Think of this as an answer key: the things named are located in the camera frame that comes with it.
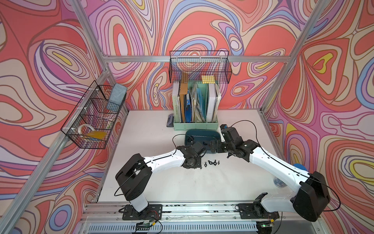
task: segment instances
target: wire mesh basket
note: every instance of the wire mesh basket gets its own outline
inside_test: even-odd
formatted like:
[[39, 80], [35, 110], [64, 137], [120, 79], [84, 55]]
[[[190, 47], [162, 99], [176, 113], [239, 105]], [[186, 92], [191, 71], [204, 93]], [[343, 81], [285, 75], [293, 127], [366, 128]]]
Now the wire mesh basket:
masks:
[[170, 51], [170, 83], [229, 83], [232, 69], [228, 57], [229, 52], [222, 50]]
[[108, 101], [112, 86], [95, 84], [94, 91], [69, 130], [64, 132], [64, 126], [61, 128], [82, 149], [105, 149], [126, 99], [125, 95], [120, 105], [112, 103]]

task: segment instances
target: psychedelic wallpaper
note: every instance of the psychedelic wallpaper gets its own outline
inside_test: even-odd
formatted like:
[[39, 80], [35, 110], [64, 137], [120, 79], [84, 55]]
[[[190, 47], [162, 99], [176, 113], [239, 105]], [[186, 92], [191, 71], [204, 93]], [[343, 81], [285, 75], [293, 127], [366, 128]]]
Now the psychedelic wallpaper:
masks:
[[105, 55], [288, 55], [314, 0], [82, 1]]
[[338, 193], [333, 234], [374, 233], [373, 70], [374, 2], [332, 0], [266, 112], [288, 162]]
[[[220, 109], [260, 108], [283, 63], [231, 63], [229, 84], [220, 84]], [[128, 88], [129, 109], [172, 109], [169, 63], [111, 63], [117, 83]]]
[[[66, 0], [0, 2], [0, 216], [102, 72]], [[69, 142], [13, 233], [70, 233], [95, 196], [106, 150]]]

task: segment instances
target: tape roll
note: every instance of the tape roll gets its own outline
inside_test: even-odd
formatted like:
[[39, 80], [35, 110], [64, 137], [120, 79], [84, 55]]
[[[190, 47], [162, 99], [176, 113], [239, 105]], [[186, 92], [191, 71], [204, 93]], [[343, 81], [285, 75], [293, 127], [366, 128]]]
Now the tape roll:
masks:
[[89, 125], [89, 124], [82, 124], [82, 125], [80, 125], [80, 126], [78, 127], [78, 134], [79, 134], [79, 135], [83, 135], [83, 134], [82, 134], [82, 128], [83, 128], [83, 127], [88, 127], [88, 128], [91, 129], [92, 131], [95, 130], [94, 127], [91, 126], [91, 125]]

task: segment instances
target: white tabletop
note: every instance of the white tabletop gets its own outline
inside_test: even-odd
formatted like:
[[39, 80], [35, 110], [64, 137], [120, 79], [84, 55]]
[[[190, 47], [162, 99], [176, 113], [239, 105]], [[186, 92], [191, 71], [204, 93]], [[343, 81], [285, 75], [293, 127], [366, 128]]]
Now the white tabletop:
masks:
[[[108, 175], [105, 179], [99, 202], [126, 201], [124, 196], [114, 196], [118, 188], [116, 173], [134, 154], [155, 156], [175, 149], [172, 137], [185, 131], [174, 131], [166, 127], [169, 110], [131, 110], [114, 153]], [[257, 137], [263, 148], [275, 154], [269, 136], [257, 110], [220, 110], [219, 125], [228, 126], [239, 120], [251, 120], [257, 127]], [[234, 125], [244, 141], [255, 140], [251, 123]], [[175, 144], [184, 145], [184, 136], [175, 137]], [[208, 160], [220, 161], [217, 166], [202, 169], [171, 168], [152, 174], [144, 195], [149, 202], [155, 201], [241, 201], [253, 200], [263, 192], [285, 193], [288, 188], [279, 189], [273, 183], [274, 176], [257, 165], [227, 153], [206, 154], [202, 165]]]

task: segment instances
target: binder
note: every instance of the binder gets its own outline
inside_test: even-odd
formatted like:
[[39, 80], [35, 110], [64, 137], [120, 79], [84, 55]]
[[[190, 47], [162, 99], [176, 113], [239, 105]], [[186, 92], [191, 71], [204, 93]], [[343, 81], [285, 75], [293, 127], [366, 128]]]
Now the binder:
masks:
[[216, 98], [214, 112], [213, 112], [213, 121], [215, 121], [215, 119], [217, 118], [218, 105], [220, 104], [220, 101], [221, 101], [220, 88], [218, 87], [217, 84], [215, 84], [215, 92], [217, 94], [217, 98]]
[[208, 84], [208, 95], [207, 95], [207, 102], [206, 102], [206, 122], [211, 123], [214, 122], [213, 114], [216, 104], [217, 94], [215, 90], [215, 84], [210, 83]]
[[181, 122], [180, 107], [179, 107], [179, 83], [173, 84], [172, 100], [174, 109], [174, 122]]
[[186, 122], [186, 119], [185, 119], [185, 95], [187, 94], [188, 92], [188, 84], [187, 83], [181, 83], [181, 89], [179, 91], [179, 97], [180, 97], [180, 101], [181, 101], [181, 116], [182, 116], [182, 123], [185, 123]]

